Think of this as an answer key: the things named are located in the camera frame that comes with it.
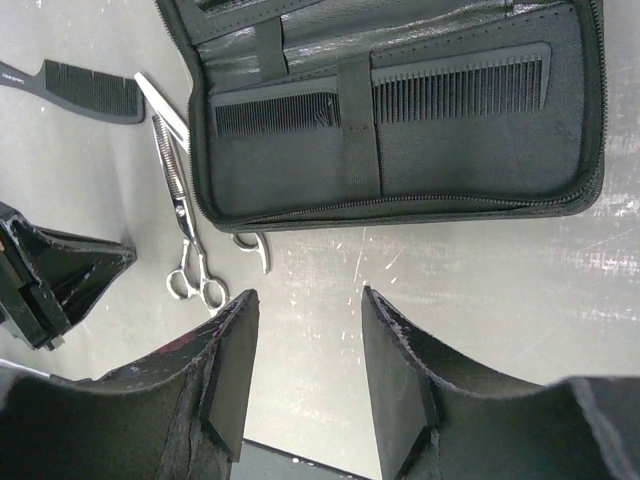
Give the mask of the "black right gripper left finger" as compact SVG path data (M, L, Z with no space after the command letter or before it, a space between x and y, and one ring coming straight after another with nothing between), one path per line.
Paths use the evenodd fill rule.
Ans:
M97 380L1 370L5 479L226 479L242 448L259 330L247 290Z

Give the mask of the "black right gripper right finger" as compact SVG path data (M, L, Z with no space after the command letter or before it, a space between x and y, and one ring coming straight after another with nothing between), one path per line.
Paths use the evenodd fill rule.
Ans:
M366 288L362 334L386 479L635 479L639 381L537 385L491 369Z

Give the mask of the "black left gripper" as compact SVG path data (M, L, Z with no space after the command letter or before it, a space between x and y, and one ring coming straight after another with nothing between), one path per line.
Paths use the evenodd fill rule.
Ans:
M25 244L34 234L20 212L1 205L1 325L34 350L54 350L65 315L81 323L137 256L132 245L43 229L34 263Z

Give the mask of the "black zip tool case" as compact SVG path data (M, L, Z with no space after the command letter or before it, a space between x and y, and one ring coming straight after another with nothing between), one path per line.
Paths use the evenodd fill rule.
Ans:
M574 215L604 180L599 1L160 1L192 77L196 203L229 233ZM536 42L531 112L378 124L374 69ZM216 94L334 76L341 123L220 138Z

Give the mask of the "long black barber comb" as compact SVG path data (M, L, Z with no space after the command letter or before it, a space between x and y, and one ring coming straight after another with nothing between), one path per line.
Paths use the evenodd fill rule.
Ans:
M540 110L551 59L551 47L536 42L374 69L374 120L388 124ZM334 76L216 94L212 110L220 138L341 123Z

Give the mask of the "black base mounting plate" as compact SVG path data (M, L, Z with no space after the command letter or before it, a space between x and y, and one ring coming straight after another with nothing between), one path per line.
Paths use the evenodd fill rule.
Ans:
M301 456L255 440L243 440L241 457L231 468L231 480L346 480L380 479L363 471L339 468L317 459Z

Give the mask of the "silver thinning scissors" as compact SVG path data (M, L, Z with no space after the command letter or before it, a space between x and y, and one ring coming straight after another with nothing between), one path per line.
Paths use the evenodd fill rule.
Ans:
M166 288L176 300L199 297L210 316L215 317L229 300L228 287L223 280L209 273L175 141L159 115L152 117L152 130L173 212L182 234L181 258L178 266L167 275Z

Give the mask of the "black handled comb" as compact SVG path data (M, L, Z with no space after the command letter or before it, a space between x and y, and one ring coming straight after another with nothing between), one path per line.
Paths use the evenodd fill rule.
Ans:
M132 78L45 59L34 75L1 63L1 85L107 123L135 125L145 119L144 95Z

